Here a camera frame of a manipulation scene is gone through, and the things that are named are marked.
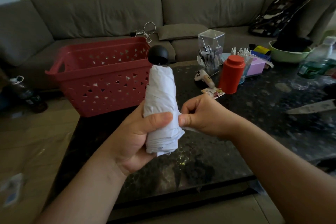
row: gray sofa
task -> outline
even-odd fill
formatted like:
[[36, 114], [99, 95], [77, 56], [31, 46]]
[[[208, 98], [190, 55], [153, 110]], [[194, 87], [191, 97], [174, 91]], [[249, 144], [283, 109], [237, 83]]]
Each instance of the gray sofa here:
[[[28, 0], [0, 6], [0, 60], [8, 76], [22, 75], [36, 89], [57, 85], [48, 70], [59, 48], [130, 37], [152, 21], [156, 27], [201, 24], [225, 32], [223, 52], [268, 46], [272, 38], [248, 33], [248, 25], [266, 11], [273, 0]], [[336, 0], [311, 0], [288, 24], [301, 37], [319, 42], [336, 8]], [[150, 46], [161, 44], [176, 61], [195, 60], [196, 37], [159, 40], [150, 36]]]

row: tile floor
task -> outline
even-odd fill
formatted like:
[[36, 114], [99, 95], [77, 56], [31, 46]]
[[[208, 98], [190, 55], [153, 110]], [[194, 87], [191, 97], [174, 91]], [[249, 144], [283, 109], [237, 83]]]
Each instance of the tile floor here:
[[[57, 170], [79, 119], [64, 98], [48, 101], [49, 108], [33, 114], [22, 107], [0, 113], [0, 183], [23, 173], [24, 185], [18, 203], [3, 208], [0, 193], [0, 222], [34, 221], [48, 196]], [[268, 196], [252, 195], [166, 216], [140, 221], [155, 223], [284, 223]]]

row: white game controller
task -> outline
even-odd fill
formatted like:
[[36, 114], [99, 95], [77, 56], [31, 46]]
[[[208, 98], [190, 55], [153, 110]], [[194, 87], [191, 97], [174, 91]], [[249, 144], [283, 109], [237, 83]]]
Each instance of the white game controller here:
[[206, 71], [199, 70], [197, 71], [197, 74], [195, 75], [195, 81], [203, 81], [205, 82], [209, 88], [214, 88], [215, 87], [215, 83], [213, 82], [213, 80], [210, 78], [210, 76], [206, 73]]

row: red canister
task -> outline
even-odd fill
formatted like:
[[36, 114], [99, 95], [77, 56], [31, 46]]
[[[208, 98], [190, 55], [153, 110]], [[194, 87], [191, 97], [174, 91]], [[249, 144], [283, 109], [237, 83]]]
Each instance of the red canister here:
[[244, 67], [243, 57], [237, 55], [229, 56], [223, 64], [218, 88], [222, 89], [226, 94], [236, 93]]

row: yellow label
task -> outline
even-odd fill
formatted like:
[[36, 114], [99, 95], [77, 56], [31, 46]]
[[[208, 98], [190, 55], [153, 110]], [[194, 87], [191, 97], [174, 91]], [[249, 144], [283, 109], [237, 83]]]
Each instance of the yellow label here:
[[262, 46], [257, 46], [255, 49], [254, 49], [255, 52], [259, 52], [259, 53], [262, 53], [262, 54], [266, 54], [267, 52], [269, 52], [270, 50], [265, 48], [265, 47], [262, 47]]

